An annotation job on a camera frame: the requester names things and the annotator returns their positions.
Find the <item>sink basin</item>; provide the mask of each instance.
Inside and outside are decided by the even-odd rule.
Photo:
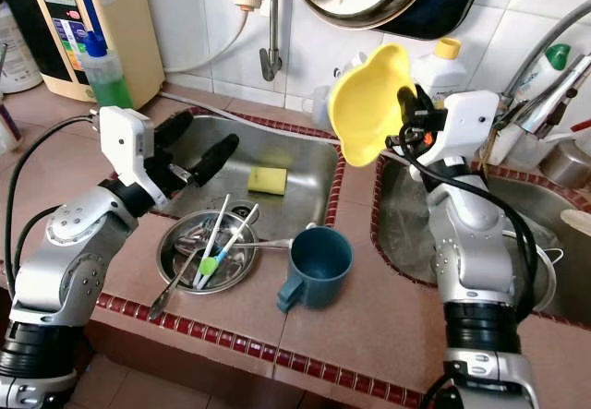
[[[434,256],[433,238],[428,231],[422,184],[413,181],[408,171],[393,161],[383,165],[380,180],[378,234],[374,243],[395,269],[422,283],[434,283],[435,275],[430,268]],[[560,218],[561,211],[574,206],[545,187],[508,178],[492,176],[488,188],[529,219],[541,247],[564,249],[564,258],[555,265],[557,291],[544,313],[591,325],[588,256],[591,238]]]
[[[191,185],[183,189],[164,213],[183,217],[194,211],[219,209],[225,194],[230,193],[228,210],[243,217],[258,202],[259,218],[252,223],[259,238],[288,238],[309,222],[324,223],[339,159],[331,144],[284,137],[225,118],[197,115],[171,147],[175,163],[192,167],[207,148],[231,133],[239,136],[240,144],[223,169],[204,187]],[[250,169],[255,166],[287,169],[285,195],[248,192]]]

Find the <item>soap bottle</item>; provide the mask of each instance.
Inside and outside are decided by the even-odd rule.
[[[100,106],[133,107],[119,56],[107,50],[101,35],[89,31],[84,39],[86,53],[81,62]]]
[[[527,72],[515,92],[515,101],[533,100],[560,76],[569,57],[571,46],[554,44]]]
[[[421,56],[413,63],[413,79],[436,104],[464,89],[466,71],[457,59],[461,47],[459,40],[441,38],[433,54]]]

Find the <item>blue bottle cap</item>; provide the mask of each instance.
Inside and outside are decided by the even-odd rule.
[[[84,39],[84,45],[86,46],[86,52],[90,56],[105,56],[107,55],[107,43],[102,35],[97,35],[92,30],[88,31],[86,38]]]

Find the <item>green dish soap bottle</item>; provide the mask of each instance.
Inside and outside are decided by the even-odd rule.
[[[104,38],[91,30],[84,44],[86,53],[81,57],[82,67],[98,104],[133,107],[117,53],[107,50]]]

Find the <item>countertop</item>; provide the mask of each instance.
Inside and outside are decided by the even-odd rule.
[[[233,112],[311,126],[300,113],[198,90],[167,90]],[[91,105],[53,95],[41,85],[7,95],[6,107],[30,142],[52,123],[86,113]],[[141,112],[158,124],[185,107],[156,98]],[[0,156],[3,197],[17,157],[18,152]],[[87,125],[57,133],[22,172],[13,241],[33,214],[75,197],[111,172],[97,135]],[[334,227],[351,242],[355,262],[342,294],[329,308],[295,307],[287,316],[281,313],[275,295],[287,259],[284,253],[261,251],[256,269],[236,287],[214,295],[177,293],[165,318],[158,324],[145,321],[146,306],[164,285],[156,270],[156,249],[174,223],[148,214],[113,259],[92,318],[359,407],[417,407],[420,393],[442,373],[445,323],[437,291],[399,275],[371,241],[376,164],[346,166],[336,176],[342,183]],[[4,201],[1,207],[4,223]],[[41,235],[37,225],[25,256]],[[542,407],[581,407],[591,401],[591,331],[530,316],[519,333]]]

